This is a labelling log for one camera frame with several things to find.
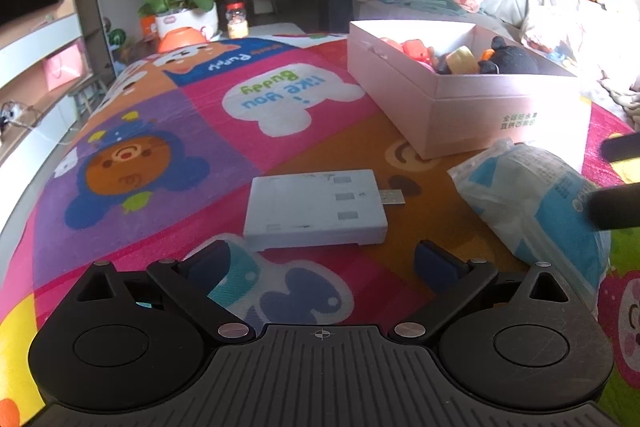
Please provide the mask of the red lid snack jar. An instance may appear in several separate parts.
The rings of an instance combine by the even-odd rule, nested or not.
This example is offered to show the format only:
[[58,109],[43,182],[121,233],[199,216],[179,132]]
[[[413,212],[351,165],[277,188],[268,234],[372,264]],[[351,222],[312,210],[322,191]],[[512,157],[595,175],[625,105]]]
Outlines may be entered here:
[[233,2],[227,5],[227,34],[230,39],[246,38],[250,33],[245,5]]

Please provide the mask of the pink paper bag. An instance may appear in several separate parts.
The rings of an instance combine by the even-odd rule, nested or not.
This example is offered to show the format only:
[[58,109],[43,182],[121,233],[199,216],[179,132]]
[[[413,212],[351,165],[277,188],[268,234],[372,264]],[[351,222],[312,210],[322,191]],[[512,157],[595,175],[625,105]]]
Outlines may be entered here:
[[78,80],[88,72],[84,48],[80,42],[66,46],[62,51],[47,57],[43,67],[49,91]]

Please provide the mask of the yellow toy block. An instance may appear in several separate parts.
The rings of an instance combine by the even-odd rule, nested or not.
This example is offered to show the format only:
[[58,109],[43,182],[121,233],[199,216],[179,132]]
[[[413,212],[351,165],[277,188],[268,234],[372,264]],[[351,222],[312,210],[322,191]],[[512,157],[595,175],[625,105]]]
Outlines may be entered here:
[[445,63],[452,75],[477,75],[480,65],[467,46],[459,46],[445,56]]

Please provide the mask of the orange round toy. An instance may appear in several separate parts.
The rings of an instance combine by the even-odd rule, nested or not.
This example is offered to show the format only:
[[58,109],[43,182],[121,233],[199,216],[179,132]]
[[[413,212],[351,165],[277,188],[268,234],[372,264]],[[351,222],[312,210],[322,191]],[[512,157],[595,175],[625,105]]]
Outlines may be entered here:
[[168,31],[168,33],[160,39],[157,52],[168,53],[185,48],[186,46],[206,43],[208,43],[208,40],[201,31],[192,27],[181,27]]

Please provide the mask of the white TV cabinet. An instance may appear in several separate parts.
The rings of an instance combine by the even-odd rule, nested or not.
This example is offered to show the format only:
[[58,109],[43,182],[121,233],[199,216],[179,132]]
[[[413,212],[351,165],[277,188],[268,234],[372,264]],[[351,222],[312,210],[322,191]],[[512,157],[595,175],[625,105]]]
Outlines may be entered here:
[[74,82],[48,88],[44,60],[80,38],[104,35],[104,20],[83,30],[73,9],[44,9],[1,27],[1,101],[32,106],[26,128],[12,127],[1,140],[1,224],[72,127],[68,92]]

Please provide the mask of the colourful cartoon play mat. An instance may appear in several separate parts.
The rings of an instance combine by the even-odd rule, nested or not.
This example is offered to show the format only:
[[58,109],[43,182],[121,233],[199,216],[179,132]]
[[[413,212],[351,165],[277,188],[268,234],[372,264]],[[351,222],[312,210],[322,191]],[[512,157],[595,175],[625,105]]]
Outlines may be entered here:
[[[610,265],[590,310],[550,263],[514,257],[457,192],[448,171],[490,146],[422,158],[349,74],[347,38],[197,44],[122,72],[6,272],[3,425],[638,424],[639,228],[602,231]],[[639,183],[636,162],[600,155],[630,129],[590,103],[582,167],[558,157],[593,192]],[[146,274],[214,236],[244,239],[258,176],[363,169],[405,196],[385,208],[382,244],[257,251],[339,275],[355,298],[341,323],[213,339]],[[435,298],[414,269],[421,241],[492,262],[498,280],[487,308],[436,338],[388,338]]]

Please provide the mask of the grey sofa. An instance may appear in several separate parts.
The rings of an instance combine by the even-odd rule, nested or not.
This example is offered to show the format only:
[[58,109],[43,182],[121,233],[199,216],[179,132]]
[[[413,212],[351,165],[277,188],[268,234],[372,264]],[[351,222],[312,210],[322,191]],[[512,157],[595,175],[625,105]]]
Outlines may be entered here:
[[630,127],[639,126],[639,19],[587,0],[454,0],[460,15],[440,15],[352,0],[357,20],[472,23],[541,53],[582,78],[582,93]]

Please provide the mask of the black plush bird toy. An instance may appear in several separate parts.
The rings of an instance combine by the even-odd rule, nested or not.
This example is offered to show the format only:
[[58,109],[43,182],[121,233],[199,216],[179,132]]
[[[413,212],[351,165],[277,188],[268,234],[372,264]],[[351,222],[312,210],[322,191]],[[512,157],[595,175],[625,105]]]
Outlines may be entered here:
[[478,69],[484,75],[537,75],[538,64],[519,46],[508,46],[503,37],[495,36],[486,50]]

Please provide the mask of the pink cardboard box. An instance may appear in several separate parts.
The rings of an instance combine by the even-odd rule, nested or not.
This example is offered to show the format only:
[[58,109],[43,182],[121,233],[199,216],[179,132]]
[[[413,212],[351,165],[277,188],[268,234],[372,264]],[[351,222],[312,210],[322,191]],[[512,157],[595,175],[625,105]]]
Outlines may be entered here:
[[348,71],[422,158],[483,150],[511,139],[582,167],[591,103],[579,78],[535,51],[535,75],[438,75],[398,50],[419,39],[438,57],[465,46],[474,56],[495,33],[449,20],[354,20]]

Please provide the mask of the red plastic toy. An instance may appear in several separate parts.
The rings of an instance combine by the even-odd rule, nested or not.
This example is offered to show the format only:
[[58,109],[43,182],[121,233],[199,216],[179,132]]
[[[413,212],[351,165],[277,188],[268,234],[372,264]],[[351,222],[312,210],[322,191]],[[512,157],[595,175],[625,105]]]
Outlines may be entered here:
[[434,65],[434,50],[424,46],[424,43],[420,39],[411,39],[404,42],[397,42],[390,38],[382,38],[382,41],[387,43],[392,48],[402,52],[405,56],[413,59],[413,61],[422,63],[424,65]]

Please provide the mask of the white device box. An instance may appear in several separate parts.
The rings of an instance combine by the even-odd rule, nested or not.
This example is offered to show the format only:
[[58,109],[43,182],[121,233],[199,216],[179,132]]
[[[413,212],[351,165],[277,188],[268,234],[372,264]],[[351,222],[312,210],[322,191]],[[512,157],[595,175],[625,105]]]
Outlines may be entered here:
[[250,186],[243,236],[250,248],[378,245],[385,208],[399,190],[381,190],[370,169],[258,176]]

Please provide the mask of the blue white mask packet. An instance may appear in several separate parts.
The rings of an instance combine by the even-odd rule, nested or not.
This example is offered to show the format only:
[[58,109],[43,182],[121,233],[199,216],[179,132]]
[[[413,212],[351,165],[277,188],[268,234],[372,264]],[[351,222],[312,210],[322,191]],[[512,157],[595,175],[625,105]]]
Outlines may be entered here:
[[448,174],[514,257],[548,262],[590,310],[610,265],[611,234],[587,217],[596,186],[542,148],[499,140]]

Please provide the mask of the white teal patterned pouch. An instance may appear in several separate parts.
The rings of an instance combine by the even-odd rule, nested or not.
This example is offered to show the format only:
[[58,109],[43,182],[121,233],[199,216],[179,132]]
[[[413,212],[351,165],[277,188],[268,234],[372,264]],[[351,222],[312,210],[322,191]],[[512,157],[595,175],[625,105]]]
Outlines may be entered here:
[[257,332],[268,323],[341,323],[354,311],[347,283],[317,262],[270,261],[230,233],[207,239],[186,257],[201,251],[206,256],[195,263],[188,279]]

